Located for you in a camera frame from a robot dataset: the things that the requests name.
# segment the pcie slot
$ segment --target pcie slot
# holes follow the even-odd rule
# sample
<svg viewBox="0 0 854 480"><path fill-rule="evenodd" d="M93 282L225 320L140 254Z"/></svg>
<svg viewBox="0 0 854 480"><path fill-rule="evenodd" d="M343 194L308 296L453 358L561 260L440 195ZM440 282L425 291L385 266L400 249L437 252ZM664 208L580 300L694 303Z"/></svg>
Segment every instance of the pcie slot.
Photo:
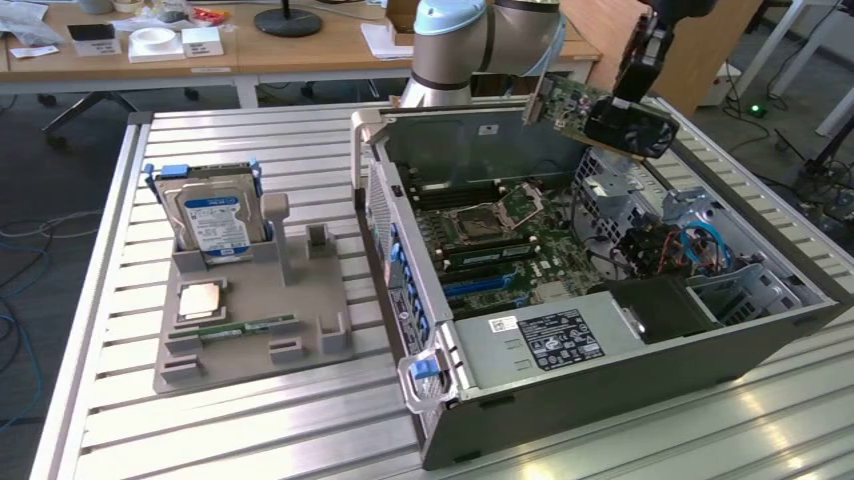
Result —
<svg viewBox="0 0 854 480"><path fill-rule="evenodd" d="M460 283L456 285L448 285L441 290L444 292L445 297L456 297L459 295L465 295L469 293L485 292L488 290L497 290L499 288L507 288L509 286L509 282L512 281L515 274L508 273L507 275L501 275L499 277L487 278L485 280L479 280L476 282Z"/></svg>

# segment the aluminum table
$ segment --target aluminum table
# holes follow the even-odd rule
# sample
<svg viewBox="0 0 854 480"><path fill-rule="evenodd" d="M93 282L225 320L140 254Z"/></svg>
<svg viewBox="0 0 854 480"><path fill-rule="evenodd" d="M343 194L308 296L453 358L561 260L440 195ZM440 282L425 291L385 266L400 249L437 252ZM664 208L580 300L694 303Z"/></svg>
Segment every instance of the aluminum table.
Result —
<svg viewBox="0 0 854 480"><path fill-rule="evenodd" d="M854 315L739 380L452 468L425 472L399 392L349 202L349 115L383 104L163 113L126 128L32 478L854 478ZM834 278L851 257L695 127L679 138ZM357 358L157 396L172 231L144 163L257 158L289 194L287 227L328 221L339 240ZM672 154L676 187L695 182Z"/></svg>

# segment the gray 3d-printed tray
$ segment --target gray 3d-printed tray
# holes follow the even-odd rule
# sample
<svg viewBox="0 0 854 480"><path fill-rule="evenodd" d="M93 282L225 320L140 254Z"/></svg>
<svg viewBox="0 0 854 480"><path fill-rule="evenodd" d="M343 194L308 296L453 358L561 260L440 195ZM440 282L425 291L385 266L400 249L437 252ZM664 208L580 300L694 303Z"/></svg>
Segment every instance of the gray 3d-printed tray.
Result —
<svg viewBox="0 0 854 480"><path fill-rule="evenodd" d="M209 269L197 251L172 255L154 367L157 393L236 383L352 358L335 239L324 225L312 225L304 236L287 238L285 243L285 265L279 262L276 242L252 245L251 261ZM196 293L219 290L217 308L201 318L180 315L181 292L204 284Z"/></svg>

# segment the sticker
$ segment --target sticker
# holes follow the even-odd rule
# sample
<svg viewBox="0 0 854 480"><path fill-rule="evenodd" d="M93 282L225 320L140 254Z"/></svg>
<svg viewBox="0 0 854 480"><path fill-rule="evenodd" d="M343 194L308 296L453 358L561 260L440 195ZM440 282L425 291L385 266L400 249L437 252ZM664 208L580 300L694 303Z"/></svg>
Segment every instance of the sticker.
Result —
<svg viewBox="0 0 854 480"><path fill-rule="evenodd" d="M497 260L501 256L499 254L495 255L484 255L481 257L472 257L463 260L463 265L468 265L469 263L480 263L488 262L489 260Z"/></svg>
<svg viewBox="0 0 854 480"><path fill-rule="evenodd" d="M205 55L211 53L205 43L188 43L185 45L189 48L189 55Z"/></svg>
<svg viewBox="0 0 854 480"><path fill-rule="evenodd" d="M196 67L189 69L191 73L228 73L231 67Z"/></svg>
<svg viewBox="0 0 854 480"><path fill-rule="evenodd" d="M217 197L184 202L199 250L215 256L243 253L249 249L245 225L237 220L237 197Z"/></svg>
<svg viewBox="0 0 854 480"><path fill-rule="evenodd" d="M220 338L237 337L243 335L240 330L225 330L224 332L211 333L208 335L199 335L200 340L216 340Z"/></svg>
<svg viewBox="0 0 854 480"><path fill-rule="evenodd" d="M480 125L477 135L497 135L497 125Z"/></svg>
<svg viewBox="0 0 854 480"><path fill-rule="evenodd" d="M520 253L528 253L531 251L529 245L523 245L520 247L505 248L501 252L501 257L512 257L519 255Z"/></svg>
<svg viewBox="0 0 854 480"><path fill-rule="evenodd" d="M507 330L516 330L519 328L516 324L516 317L501 317L489 320L489 328L492 333L505 332Z"/></svg>
<svg viewBox="0 0 854 480"><path fill-rule="evenodd" d="M244 323L243 328L245 328L245 330L251 332L255 330L265 330L269 327L275 327L276 325L283 325L283 322L280 320L273 320L271 322L261 323Z"/></svg>
<svg viewBox="0 0 854 480"><path fill-rule="evenodd" d="M552 370L604 356L577 310L519 322L540 370Z"/></svg>
<svg viewBox="0 0 854 480"><path fill-rule="evenodd" d="M56 53L58 52L58 48L56 48L53 45L38 48L9 48L9 52L12 53L14 58L29 58Z"/></svg>

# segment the wooden desk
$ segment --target wooden desk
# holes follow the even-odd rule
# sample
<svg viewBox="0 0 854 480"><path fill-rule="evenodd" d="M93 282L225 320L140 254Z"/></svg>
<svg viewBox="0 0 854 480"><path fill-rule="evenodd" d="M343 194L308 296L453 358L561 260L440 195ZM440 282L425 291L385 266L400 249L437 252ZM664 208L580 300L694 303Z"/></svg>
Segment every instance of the wooden desk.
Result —
<svg viewBox="0 0 854 480"><path fill-rule="evenodd" d="M233 15L235 7L225 6ZM128 18L126 13L109 13L106 15L88 15L82 13L77 5L53 4L48 8L44 21L48 26L65 39L65 44L58 46L58 53L34 58L9 58L9 74L4 79L14 81L40 81L45 79L62 80L100 80L105 78L148 78L175 77L197 74L197 69L204 69L204 74L231 74L237 71L237 36L235 32L220 32L224 55L215 57L188 58L168 62L130 63L128 61L128 33L118 32L121 42L121 54L101 57L78 57L70 45L70 36L66 25L86 23L108 23L110 20ZM22 45L16 38L8 40L8 48L20 48Z"/></svg>
<svg viewBox="0 0 854 480"><path fill-rule="evenodd" d="M12 55L9 53L9 50L5 46L5 35L2 38L0 38L0 48L2 48L2 51L0 51L0 74L5 73L9 71L9 59L8 57Z"/></svg>
<svg viewBox="0 0 854 480"><path fill-rule="evenodd" d="M130 64L126 33L121 33L125 52L121 55L77 57L68 43L60 45L56 54L21 60L9 58L6 71L0 64L0 94L232 85L237 89L240 106L256 108L255 87L259 83L408 77L409 60L381 61L371 55L360 29L364 20L317 11L324 25L316 35L277 38L261 33L253 24L257 12L275 8L273 5L235 4L217 8L232 13L228 22L237 26L232 33L221 33L225 55ZM383 17L383 9L364 4L333 8L368 18ZM45 22L68 40L65 25L106 23L128 16L120 13L86 15L76 5L52 4ZM18 46L17 40L8 40L9 48ZM2 53L2 60L6 60L5 48ZM599 51L571 29L552 70L569 71L572 78L586 81L599 57Z"/></svg>
<svg viewBox="0 0 854 480"><path fill-rule="evenodd" d="M240 5L235 23L240 45L239 66L241 73L275 73L331 70L376 70L411 66L409 60L380 61L373 55L361 35L361 23L329 12L312 10L323 19L323 30L304 38L276 38L252 27L252 19L269 5ZM339 5L336 9L368 18L383 18L379 7L364 4ZM567 32L567 41L559 62L598 60L599 51L590 45L573 28Z"/></svg>

